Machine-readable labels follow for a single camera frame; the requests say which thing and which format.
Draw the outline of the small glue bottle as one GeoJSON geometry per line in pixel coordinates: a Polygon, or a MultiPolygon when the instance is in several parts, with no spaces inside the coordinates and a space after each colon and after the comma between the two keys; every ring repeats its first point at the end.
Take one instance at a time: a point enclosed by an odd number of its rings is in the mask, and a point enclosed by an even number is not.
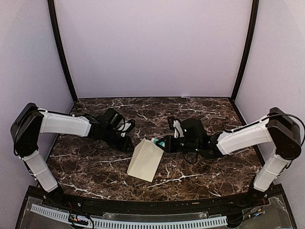
{"type": "Polygon", "coordinates": [[[152,138],[151,141],[156,145],[156,146],[162,146],[165,147],[165,142],[161,141],[157,138],[152,138]]]}

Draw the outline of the cream envelope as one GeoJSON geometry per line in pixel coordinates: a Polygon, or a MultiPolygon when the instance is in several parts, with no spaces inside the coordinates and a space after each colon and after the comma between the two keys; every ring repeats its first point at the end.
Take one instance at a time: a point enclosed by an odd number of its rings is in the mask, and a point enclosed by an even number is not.
{"type": "Polygon", "coordinates": [[[134,149],[127,174],[152,182],[162,156],[163,150],[153,141],[144,138],[134,149]]]}

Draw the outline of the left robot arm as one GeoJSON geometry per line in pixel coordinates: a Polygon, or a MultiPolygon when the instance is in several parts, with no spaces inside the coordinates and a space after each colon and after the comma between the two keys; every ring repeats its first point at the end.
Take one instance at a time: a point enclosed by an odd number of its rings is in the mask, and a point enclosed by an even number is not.
{"type": "Polygon", "coordinates": [[[60,192],[60,185],[40,153],[42,135],[74,135],[104,142],[109,148],[132,152],[134,145],[128,135],[135,127],[135,120],[126,120],[122,114],[109,108],[102,115],[64,114],[39,108],[28,103],[10,128],[13,152],[30,170],[49,201],[57,208],[67,204],[67,197],[60,192]]]}

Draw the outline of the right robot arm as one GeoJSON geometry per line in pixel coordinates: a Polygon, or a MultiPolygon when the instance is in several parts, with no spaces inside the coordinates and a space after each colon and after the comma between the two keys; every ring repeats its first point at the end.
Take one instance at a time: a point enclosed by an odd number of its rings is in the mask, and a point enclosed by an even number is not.
{"type": "Polygon", "coordinates": [[[263,143],[273,143],[274,150],[263,168],[255,176],[252,188],[243,197],[243,203],[253,207],[262,198],[272,182],[297,159],[302,151],[305,137],[300,129],[304,122],[286,114],[277,107],[259,120],[231,130],[208,135],[202,122],[195,118],[183,121],[168,118],[174,135],[152,142],[166,153],[195,153],[207,159],[218,159],[235,151],[263,143]]]}

